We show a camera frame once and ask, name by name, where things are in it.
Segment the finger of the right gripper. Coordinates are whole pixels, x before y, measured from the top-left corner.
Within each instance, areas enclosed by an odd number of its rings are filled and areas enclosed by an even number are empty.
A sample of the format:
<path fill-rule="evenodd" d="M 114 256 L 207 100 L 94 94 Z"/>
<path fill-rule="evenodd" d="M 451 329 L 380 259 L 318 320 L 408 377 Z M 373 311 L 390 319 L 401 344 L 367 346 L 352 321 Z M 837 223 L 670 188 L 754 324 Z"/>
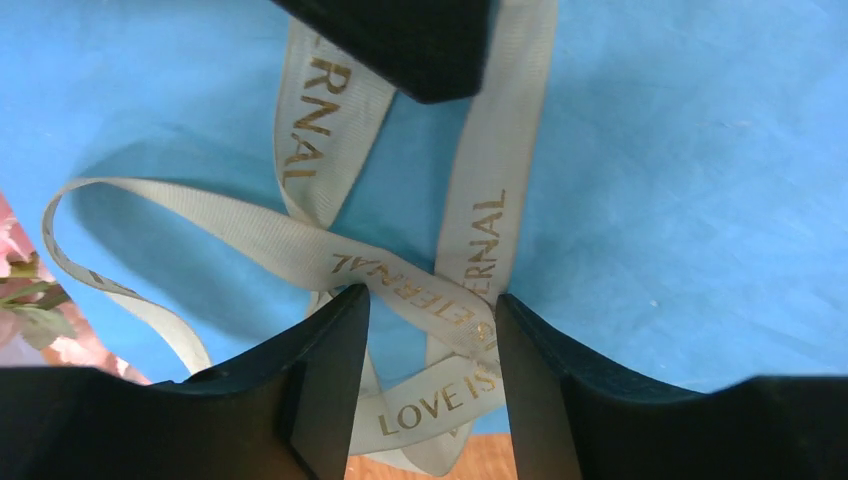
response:
<path fill-rule="evenodd" d="M 278 0 L 276 4 L 422 104 L 475 96 L 489 0 Z"/>

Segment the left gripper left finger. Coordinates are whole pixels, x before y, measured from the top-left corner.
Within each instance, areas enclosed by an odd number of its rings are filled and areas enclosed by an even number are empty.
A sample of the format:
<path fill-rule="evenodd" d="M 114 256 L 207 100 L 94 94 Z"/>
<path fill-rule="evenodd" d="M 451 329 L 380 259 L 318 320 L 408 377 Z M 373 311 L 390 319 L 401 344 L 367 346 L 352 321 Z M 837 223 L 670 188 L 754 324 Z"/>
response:
<path fill-rule="evenodd" d="M 5 479 L 341 479 L 369 325 L 363 285 L 183 382 L 1 372 Z"/>

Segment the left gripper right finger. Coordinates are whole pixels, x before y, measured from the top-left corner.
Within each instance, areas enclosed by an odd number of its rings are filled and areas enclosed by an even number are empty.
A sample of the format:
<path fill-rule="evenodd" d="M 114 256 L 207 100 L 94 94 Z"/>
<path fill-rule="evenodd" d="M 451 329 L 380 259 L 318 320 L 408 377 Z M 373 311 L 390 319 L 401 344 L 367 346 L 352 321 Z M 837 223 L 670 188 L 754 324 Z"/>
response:
<path fill-rule="evenodd" d="M 497 301 L 522 479 L 843 479 L 847 381 L 756 376 L 713 393 L 631 370 Z"/>

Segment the cream ribbon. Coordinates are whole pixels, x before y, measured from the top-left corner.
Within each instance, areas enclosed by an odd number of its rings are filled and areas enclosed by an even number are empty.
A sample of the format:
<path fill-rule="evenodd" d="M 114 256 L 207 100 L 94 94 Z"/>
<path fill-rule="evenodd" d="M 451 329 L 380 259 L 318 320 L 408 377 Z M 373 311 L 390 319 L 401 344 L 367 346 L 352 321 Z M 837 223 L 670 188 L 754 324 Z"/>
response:
<path fill-rule="evenodd" d="M 388 390 L 364 357 L 352 454 L 442 475 L 474 421 L 505 403 L 494 303 L 513 268 L 557 20 L 554 1 L 492 7 L 432 270 L 331 231 L 400 90 L 290 14 L 273 132 L 283 212 L 175 183 L 107 179 L 308 290 L 312 312 L 362 284 L 426 333 L 425 369 Z"/>

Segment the blue wrapping paper sheet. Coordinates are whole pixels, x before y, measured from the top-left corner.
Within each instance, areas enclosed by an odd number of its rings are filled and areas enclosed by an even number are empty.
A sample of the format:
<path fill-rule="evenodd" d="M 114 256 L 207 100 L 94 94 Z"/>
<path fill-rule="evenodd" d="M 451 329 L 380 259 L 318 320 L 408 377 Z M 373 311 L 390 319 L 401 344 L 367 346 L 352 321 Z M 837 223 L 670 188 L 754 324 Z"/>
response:
<path fill-rule="evenodd" d="M 1 1 L 1 190 L 36 245 L 84 176 L 283 211 L 273 1 Z M 559 1 L 509 291 L 624 365 L 712 391 L 847 375 L 847 1 Z M 398 94 L 333 225 L 431 269 L 469 100 Z M 108 185 L 62 200 L 76 262 L 190 322 L 217 363 L 309 294 Z"/>

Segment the pink fake flower stem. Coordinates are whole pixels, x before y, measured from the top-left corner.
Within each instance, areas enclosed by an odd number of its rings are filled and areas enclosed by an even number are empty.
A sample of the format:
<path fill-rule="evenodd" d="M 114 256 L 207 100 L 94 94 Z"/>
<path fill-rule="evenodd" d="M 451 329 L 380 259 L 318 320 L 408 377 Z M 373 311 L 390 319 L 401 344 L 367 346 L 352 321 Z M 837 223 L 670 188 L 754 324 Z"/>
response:
<path fill-rule="evenodd" d="M 1 365 L 94 367 L 134 383 L 149 380 L 109 351 L 39 257 L 1 199 Z"/>

